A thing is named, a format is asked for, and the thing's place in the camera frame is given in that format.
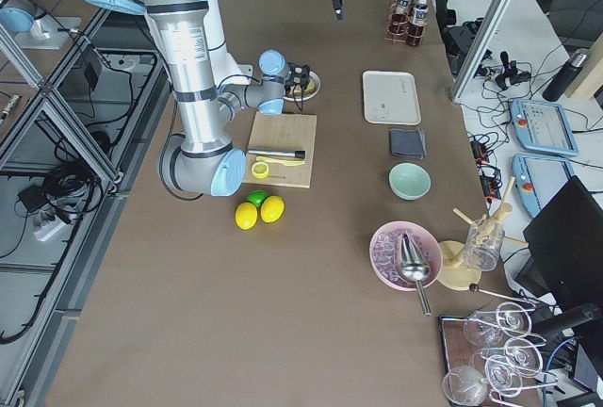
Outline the white round plate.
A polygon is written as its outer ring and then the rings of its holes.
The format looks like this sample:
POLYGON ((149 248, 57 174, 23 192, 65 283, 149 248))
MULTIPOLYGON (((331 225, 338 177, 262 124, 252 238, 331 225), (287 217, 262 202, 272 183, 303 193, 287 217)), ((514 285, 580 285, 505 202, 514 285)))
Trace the white round plate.
POLYGON ((320 79, 316 73, 311 71, 309 73, 308 85, 304 90, 301 90, 299 85, 291 88, 285 92, 284 99, 289 102, 300 102, 301 100, 307 101, 315 97, 320 90, 320 79))

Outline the bread slice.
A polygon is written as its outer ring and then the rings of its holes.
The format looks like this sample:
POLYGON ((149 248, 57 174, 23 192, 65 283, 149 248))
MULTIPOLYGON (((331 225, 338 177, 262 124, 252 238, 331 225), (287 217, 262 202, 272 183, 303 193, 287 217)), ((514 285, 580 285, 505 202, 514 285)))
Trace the bread slice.
POLYGON ((307 96, 313 94, 317 90, 317 83, 313 78, 308 80, 307 85, 303 88, 302 95, 307 96))

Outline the wooden cutting board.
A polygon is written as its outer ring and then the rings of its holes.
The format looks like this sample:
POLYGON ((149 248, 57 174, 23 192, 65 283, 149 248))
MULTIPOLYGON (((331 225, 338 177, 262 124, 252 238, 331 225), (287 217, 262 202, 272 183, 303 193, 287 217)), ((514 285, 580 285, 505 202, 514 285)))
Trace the wooden cutting board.
POLYGON ((296 167, 269 162, 269 176, 265 179, 257 179, 251 172, 256 155, 247 155, 244 183, 309 188, 317 120, 315 115, 266 115, 257 112, 248 142, 249 148, 280 152, 305 151, 305 158, 303 164, 296 167))

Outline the steel pepper grinder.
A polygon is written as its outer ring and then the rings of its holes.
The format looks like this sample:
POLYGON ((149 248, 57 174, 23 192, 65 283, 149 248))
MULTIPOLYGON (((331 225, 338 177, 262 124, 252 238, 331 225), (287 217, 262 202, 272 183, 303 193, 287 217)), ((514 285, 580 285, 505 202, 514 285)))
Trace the steel pepper grinder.
POLYGON ((250 148, 247 151, 250 155, 262 155, 268 157, 284 157, 304 160, 306 158, 305 150, 274 150, 274 149, 261 149, 261 148, 250 148))

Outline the half lemon slice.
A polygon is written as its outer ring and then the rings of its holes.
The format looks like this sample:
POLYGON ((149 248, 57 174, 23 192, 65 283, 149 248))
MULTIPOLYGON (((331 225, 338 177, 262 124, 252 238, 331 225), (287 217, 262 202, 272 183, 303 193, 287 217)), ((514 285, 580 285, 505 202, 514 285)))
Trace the half lemon slice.
POLYGON ((266 179, 269 177, 269 164, 264 161, 256 161, 251 166, 251 174, 255 179, 266 179))

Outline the yellow lemon upper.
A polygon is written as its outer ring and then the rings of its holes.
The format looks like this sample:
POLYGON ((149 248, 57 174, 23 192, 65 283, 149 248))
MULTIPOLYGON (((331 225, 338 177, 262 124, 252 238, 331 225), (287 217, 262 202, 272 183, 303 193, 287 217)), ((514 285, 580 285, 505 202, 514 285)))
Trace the yellow lemon upper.
POLYGON ((265 223, 277 221, 285 211, 285 202, 281 196, 268 196, 260 207, 260 217, 265 223))

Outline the grey folded cloth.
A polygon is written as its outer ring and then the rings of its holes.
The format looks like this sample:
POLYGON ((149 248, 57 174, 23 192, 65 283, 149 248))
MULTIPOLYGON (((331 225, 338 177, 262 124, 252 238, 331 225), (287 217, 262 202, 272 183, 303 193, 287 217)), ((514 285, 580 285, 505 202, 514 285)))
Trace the grey folded cloth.
POLYGON ((414 159, 427 155, 425 134, 421 129, 391 129, 389 139, 391 155, 414 159))

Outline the mint green bowl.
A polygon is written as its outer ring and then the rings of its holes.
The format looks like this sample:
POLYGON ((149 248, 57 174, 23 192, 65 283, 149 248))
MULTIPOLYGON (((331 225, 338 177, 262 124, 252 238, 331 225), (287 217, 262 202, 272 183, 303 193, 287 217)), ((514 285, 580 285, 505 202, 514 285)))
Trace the mint green bowl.
POLYGON ((426 195, 432 186, 428 172, 417 164, 399 163, 389 174, 391 190, 403 200, 417 200, 426 195))

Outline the pink bowl with ice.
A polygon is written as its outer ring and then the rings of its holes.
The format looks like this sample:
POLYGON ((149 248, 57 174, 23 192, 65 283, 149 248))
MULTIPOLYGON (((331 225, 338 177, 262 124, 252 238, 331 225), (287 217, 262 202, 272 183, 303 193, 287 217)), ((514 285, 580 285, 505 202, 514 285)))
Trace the pink bowl with ice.
POLYGON ((382 225, 372 236, 369 259, 378 278, 389 287, 400 291, 415 291, 413 278, 403 276, 402 265, 415 263, 421 256, 429 265, 430 273, 423 280, 424 287, 432 285, 443 267, 442 253, 434 236, 420 225, 395 220, 382 225))

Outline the black water bottle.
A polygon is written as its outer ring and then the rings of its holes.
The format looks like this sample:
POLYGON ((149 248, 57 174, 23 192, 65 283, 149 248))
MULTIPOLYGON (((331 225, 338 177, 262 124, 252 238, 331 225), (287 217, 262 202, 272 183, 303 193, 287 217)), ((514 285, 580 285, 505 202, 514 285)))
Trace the black water bottle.
POLYGON ((548 102, 556 102, 559 100, 562 94, 565 93, 574 79, 582 71, 588 56, 587 49, 577 49, 548 83, 546 89, 542 93, 542 97, 548 102))

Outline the teach pendant far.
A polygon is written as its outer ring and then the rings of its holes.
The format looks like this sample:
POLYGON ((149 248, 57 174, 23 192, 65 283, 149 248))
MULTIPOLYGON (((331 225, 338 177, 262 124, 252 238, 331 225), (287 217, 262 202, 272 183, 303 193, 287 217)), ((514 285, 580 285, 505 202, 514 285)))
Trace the teach pendant far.
POLYGON ((550 155, 579 154, 561 105, 514 99, 510 116, 517 139, 525 149, 550 155))

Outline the teach pendant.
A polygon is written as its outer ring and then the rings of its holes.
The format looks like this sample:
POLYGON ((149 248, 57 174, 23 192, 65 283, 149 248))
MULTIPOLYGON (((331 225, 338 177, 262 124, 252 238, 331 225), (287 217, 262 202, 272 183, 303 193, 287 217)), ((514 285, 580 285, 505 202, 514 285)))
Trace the teach pendant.
POLYGON ((563 157, 516 154, 512 172, 521 203, 535 218, 575 174, 571 162, 563 157))
POLYGON ((550 155, 579 154, 561 105, 514 99, 510 116, 517 139, 525 149, 550 155))

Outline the glass jar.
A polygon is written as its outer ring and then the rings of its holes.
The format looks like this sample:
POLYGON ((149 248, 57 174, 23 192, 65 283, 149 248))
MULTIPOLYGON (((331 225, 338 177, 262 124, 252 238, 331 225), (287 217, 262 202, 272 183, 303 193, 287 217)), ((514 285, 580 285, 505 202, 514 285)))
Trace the glass jar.
POLYGON ((471 269, 494 270, 504 236, 503 224, 498 220, 480 219, 471 223, 462 251, 464 263, 471 269))

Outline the teach pendant near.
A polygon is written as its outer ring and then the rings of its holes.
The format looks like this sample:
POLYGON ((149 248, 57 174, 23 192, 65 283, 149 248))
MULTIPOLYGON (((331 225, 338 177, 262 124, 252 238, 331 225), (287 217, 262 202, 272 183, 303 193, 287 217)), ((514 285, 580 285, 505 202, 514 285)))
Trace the teach pendant near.
POLYGON ((571 162, 563 157, 516 154, 512 172, 521 203, 535 218, 575 174, 571 162))

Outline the aluminium frame post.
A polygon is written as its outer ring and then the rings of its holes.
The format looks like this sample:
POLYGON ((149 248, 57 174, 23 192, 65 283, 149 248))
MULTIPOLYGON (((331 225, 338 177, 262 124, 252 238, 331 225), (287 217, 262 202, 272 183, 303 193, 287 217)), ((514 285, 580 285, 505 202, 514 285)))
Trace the aluminium frame post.
POLYGON ((489 8, 485 13, 480 30, 465 57, 464 64, 458 72, 454 85, 450 91, 450 97, 454 103, 460 103, 463 99, 464 92, 474 78, 475 72, 481 64, 482 57, 485 54, 485 50, 491 39, 494 37, 498 25, 511 1, 512 0, 491 1, 489 8))

